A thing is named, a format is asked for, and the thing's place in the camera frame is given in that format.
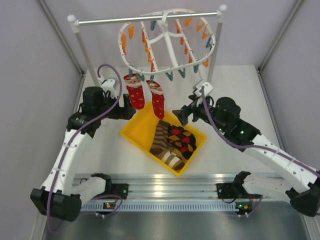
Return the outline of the red santa sock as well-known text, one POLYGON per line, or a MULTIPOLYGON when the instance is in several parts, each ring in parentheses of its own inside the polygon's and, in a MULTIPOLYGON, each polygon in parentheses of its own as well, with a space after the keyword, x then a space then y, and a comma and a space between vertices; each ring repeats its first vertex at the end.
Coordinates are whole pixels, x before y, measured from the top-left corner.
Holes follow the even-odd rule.
POLYGON ((165 96, 163 88, 156 81, 146 81, 152 95, 152 107, 156 117, 163 119, 165 116, 165 96))
POLYGON ((136 110, 143 109, 145 106, 145 96, 141 79, 136 74, 132 74, 132 76, 127 74, 123 79, 132 107, 136 110))

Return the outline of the white round clip hanger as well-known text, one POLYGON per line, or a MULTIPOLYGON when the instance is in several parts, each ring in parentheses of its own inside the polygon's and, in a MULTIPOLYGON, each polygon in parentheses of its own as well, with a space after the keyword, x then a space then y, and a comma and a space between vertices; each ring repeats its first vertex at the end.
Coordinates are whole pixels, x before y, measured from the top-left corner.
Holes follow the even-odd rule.
POLYGON ((185 78, 188 68, 204 74, 216 54, 219 29, 213 30, 204 16, 184 8, 145 17, 148 20, 124 23, 118 32, 120 56, 130 77, 153 81, 157 75, 166 75, 172 81, 174 72, 185 78))

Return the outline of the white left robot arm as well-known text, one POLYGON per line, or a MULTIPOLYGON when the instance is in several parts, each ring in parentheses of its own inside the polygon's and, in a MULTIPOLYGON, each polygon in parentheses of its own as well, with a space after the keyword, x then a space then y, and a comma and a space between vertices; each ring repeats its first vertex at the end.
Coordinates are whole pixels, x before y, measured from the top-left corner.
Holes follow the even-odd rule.
POLYGON ((85 88, 78 111, 68 119, 63 145, 53 168, 41 187, 30 193, 40 214, 73 222, 81 207, 91 199, 113 197, 109 175, 94 173, 83 183, 73 186, 76 170, 102 120, 130 120, 135 113, 127 93, 114 97, 110 90, 101 87, 85 88))

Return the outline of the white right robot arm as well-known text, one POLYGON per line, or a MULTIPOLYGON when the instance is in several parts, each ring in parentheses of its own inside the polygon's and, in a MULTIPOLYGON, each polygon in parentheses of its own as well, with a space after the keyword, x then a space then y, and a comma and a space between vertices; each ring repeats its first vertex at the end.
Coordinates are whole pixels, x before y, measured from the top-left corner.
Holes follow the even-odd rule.
POLYGON ((315 217, 320 210, 320 172, 269 141, 259 129, 240 118, 241 108, 230 97, 221 97, 215 105, 211 96, 191 95, 192 102, 173 110, 185 126, 190 115, 210 124, 219 137, 234 149, 252 156, 281 176, 268 180, 242 171, 233 180, 233 192, 238 198, 249 194, 271 197, 290 204, 299 213, 315 217))

